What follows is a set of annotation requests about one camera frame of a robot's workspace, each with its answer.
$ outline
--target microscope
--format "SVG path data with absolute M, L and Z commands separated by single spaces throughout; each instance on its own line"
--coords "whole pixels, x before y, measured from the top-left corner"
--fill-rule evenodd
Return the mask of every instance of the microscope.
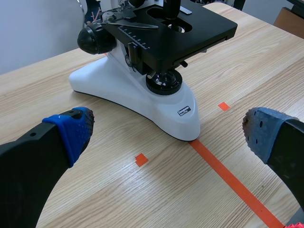
M 198 105 L 177 67 L 234 36 L 237 24 L 190 0 L 101 0 L 99 19 L 78 36 L 90 54 L 107 53 L 69 77 L 74 91 L 112 101 L 167 134 L 200 134 Z

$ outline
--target orange square marker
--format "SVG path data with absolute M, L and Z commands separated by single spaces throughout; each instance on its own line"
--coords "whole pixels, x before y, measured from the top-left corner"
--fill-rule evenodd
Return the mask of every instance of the orange square marker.
M 142 153 L 139 154 L 139 155 L 137 155 L 137 156 L 135 157 L 135 159 L 136 159 L 135 163 L 136 163 L 139 167 L 141 167 L 142 165 L 144 165 L 144 164 L 148 161 L 148 159 L 146 158 L 146 156 L 144 156 Z
M 222 102 L 219 104 L 219 107 L 223 110 L 223 111 L 227 111 L 230 107 L 228 106 L 228 104 L 226 104 L 225 102 Z

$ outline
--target white wall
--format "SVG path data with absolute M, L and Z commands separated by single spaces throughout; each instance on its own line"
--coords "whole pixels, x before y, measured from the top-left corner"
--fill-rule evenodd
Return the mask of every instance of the white wall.
M 77 48 L 82 20 L 76 0 L 0 0 L 0 74 Z
M 286 0 L 246 0 L 242 11 L 273 25 L 281 9 L 292 6 Z

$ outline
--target brand label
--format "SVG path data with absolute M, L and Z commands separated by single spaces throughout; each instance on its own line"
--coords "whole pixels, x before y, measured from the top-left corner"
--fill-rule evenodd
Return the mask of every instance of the brand label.
M 180 109 L 177 113 L 182 116 L 185 115 L 187 112 L 190 112 L 191 109 L 189 108 L 189 106 L 184 107 L 183 109 Z

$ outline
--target gray gripper pad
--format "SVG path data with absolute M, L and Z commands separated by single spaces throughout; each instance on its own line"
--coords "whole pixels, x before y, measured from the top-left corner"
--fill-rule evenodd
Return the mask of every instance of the gray gripper pad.
M 281 125 L 297 119 L 273 109 L 257 107 L 250 109 L 243 119 L 243 131 L 248 147 L 263 163 L 267 163 Z

